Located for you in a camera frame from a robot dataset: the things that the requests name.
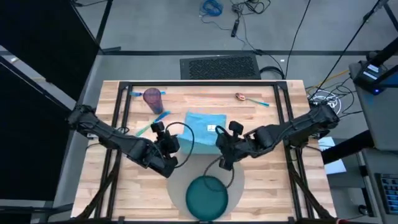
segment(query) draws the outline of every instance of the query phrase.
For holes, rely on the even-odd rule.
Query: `wooden table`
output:
[[[303,81],[287,81],[294,116],[300,116],[309,111]],[[99,97],[96,110],[97,116],[111,124],[116,101],[118,81],[105,81]],[[227,125],[236,120],[244,125],[244,133],[260,125],[279,124],[275,96],[269,86],[151,86],[160,91],[166,91],[162,96],[164,108],[170,110],[163,122],[184,121],[189,110],[196,113],[226,114]],[[134,91],[143,92],[149,86],[135,86]],[[270,104],[266,108],[250,101],[238,101],[234,94],[244,93]],[[124,99],[122,97],[118,127],[123,114]],[[142,97],[133,98],[129,109],[127,122],[129,134],[135,134],[154,120],[154,115]],[[182,133],[181,126],[170,127],[171,133]],[[155,140],[152,131],[146,131],[142,137]],[[317,147],[316,141],[310,141]],[[99,187],[101,172],[105,157],[103,146],[93,146],[86,152],[83,170],[78,185],[72,216],[77,216],[88,205]],[[307,173],[310,190],[318,201],[335,216],[328,179],[323,168],[320,153],[305,148],[303,162]],[[244,168],[245,185],[243,196],[237,207],[221,220],[231,221],[286,221],[294,217],[294,206],[290,190],[289,175],[285,160],[284,148],[279,144],[272,152],[253,159],[241,161]],[[188,220],[175,208],[166,190],[167,179],[150,169],[143,169],[129,159],[123,157],[119,173],[118,188],[114,204],[113,219],[125,216],[126,220]],[[104,196],[102,216],[108,202],[108,193]],[[303,216],[306,217],[303,195],[299,190]]]

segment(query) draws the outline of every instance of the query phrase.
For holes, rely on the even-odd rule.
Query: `concrete floor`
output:
[[[79,0],[89,4],[96,0]],[[242,42],[230,38],[229,31],[219,30],[214,24],[203,24],[199,18],[201,1],[187,0],[115,0],[105,28],[102,48],[121,46],[122,50],[240,50]],[[236,16],[230,11],[228,0],[220,17],[206,17],[205,21],[216,21],[221,27],[230,28]],[[255,48],[263,50],[290,50],[292,40],[308,0],[273,0],[267,11],[261,15],[245,16],[247,37]],[[343,50],[359,27],[362,17],[376,0],[316,0],[308,8],[307,16],[298,33],[295,50]],[[78,12],[95,36],[106,3],[78,8]],[[391,1],[390,7],[398,15],[398,1]],[[379,50],[397,37],[392,22],[384,10],[378,11],[363,27],[349,50]],[[239,26],[238,36],[244,39],[244,29]],[[201,56],[98,56],[91,72],[84,103],[95,106],[103,80],[178,80],[181,58]],[[285,70],[287,55],[274,56],[282,59]],[[292,56],[288,79],[303,80],[305,86],[316,85],[324,79],[337,60],[337,56]],[[344,56],[332,74],[348,69],[348,65],[362,56]],[[259,67],[274,65],[268,56],[257,56]],[[397,64],[398,57],[390,63]],[[272,73],[263,73],[262,79],[276,79]],[[328,82],[332,85],[342,82],[348,74]],[[353,88],[352,81],[346,86]],[[350,111],[361,110],[355,102]],[[351,103],[351,96],[342,99],[343,108]],[[342,119],[330,133],[334,138],[350,138],[367,129],[363,114],[354,114]],[[72,142],[65,161],[60,181],[59,194],[55,204],[73,202],[76,183],[80,176],[86,140],[77,136]],[[362,203],[352,189],[332,189],[333,200],[340,218],[358,216],[352,204]],[[63,214],[56,219],[66,218]]]

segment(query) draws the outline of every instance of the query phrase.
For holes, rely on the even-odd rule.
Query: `cloth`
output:
[[[187,112],[185,124],[189,125],[195,135],[195,146],[192,154],[221,154],[215,146],[217,125],[225,128],[225,114],[200,114]],[[184,132],[178,136],[178,141],[183,153],[188,154],[192,144],[192,134],[187,127]]]

